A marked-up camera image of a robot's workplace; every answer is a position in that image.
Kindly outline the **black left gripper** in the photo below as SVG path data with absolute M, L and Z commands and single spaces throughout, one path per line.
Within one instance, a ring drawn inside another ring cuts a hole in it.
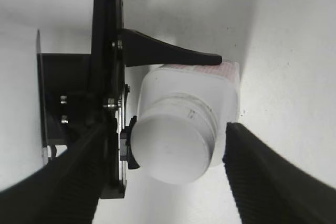
M 107 127 L 107 161 L 102 199 L 125 196 L 126 162 L 138 169 L 131 149 L 133 116 L 124 128 L 128 86 L 125 67 L 145 65 L 217 66 L 222 57 L 193 51 L 124 29 L 123 0 L 93 0 L 89 54 L 37 51 L 44 158 L 52 161 L 58 145 L 69 146 L 96 123 Z

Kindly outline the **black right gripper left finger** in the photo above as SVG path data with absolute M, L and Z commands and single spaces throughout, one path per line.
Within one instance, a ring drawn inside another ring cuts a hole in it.
M 98 124 L 55 160 L 1 192 L 1 223 L 92 223 L 105 182 Z

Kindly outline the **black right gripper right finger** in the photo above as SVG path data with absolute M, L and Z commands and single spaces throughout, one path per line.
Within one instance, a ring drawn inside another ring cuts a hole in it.
M 228 123 L 223 163 L 242 223 L 335 223 L 335 189 Z

